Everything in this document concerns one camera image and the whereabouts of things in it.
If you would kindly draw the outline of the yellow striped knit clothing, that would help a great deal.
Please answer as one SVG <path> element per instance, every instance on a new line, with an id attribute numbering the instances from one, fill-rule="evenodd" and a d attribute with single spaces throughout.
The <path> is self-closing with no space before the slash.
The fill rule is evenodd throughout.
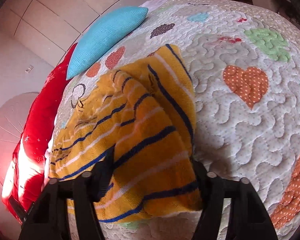
<path id="1" fill-rule="evenodd" d="M 195 128 L 191 78 L 180 49 L 166 44 L 100 76 L 56 135 L 49 176 L 76 178 L 113 153 L 113 175 L 94 205 L 101 222 L 198 211 L 190 162 Z"/>

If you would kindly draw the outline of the red embroidered pillow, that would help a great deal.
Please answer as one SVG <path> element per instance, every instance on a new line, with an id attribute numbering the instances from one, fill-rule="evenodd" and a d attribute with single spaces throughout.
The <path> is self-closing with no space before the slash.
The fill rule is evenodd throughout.
<path id="1" fill-rule="evenodd" d="M 31 105 L 20 140 L 12 154 L 1 200 L 19 223 L 21 219 L 8 199 L 13 197 L 27 211 L 41 194 L 44 166 L 49 163 L 45 153 L 52 138 L 64 89 L 69 83 L 66 72 L 75 48 L 76 45 L 72 45 L 64 60 L 47 76 L 42 90 Z"/>

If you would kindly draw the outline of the patchwork quilted bedspread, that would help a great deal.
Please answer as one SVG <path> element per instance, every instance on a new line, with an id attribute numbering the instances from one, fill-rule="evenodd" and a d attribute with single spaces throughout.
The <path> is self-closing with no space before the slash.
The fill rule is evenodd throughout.
<path id="1" fill-rule="evenodd" d="M 151 0 L 143 23 L 66 86 L 53 142 L 100 76 L 172 44 L 194 90 L 190 162 L 251 184 L 277 239 L 300 239 L 300 30 L 261 7 L 229 0 Z M 191 239 L 202 207 L 100 225 L 107 239 Z"/>

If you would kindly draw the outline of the white glossy wardrobe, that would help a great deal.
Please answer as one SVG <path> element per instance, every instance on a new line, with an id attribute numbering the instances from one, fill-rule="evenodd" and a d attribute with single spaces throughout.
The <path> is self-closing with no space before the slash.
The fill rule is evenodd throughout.
<path id="1" fill-rule="evenodd" d="M 150 0 L 6 0 L 0 31 L 51 66 L 104 14 Z"/>

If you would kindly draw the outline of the blue knit pillow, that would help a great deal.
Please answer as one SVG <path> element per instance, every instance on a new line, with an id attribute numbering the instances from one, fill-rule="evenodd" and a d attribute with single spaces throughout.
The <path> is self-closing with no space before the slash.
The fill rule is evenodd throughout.
<path id="1" fill-rule="evenodd" d="M 121 7 L 107 13 L 88 29 L 71 56 L 66 79 L 89 69 L 117 42 L 134 31 L 146 19 L 148 8 Z"/>

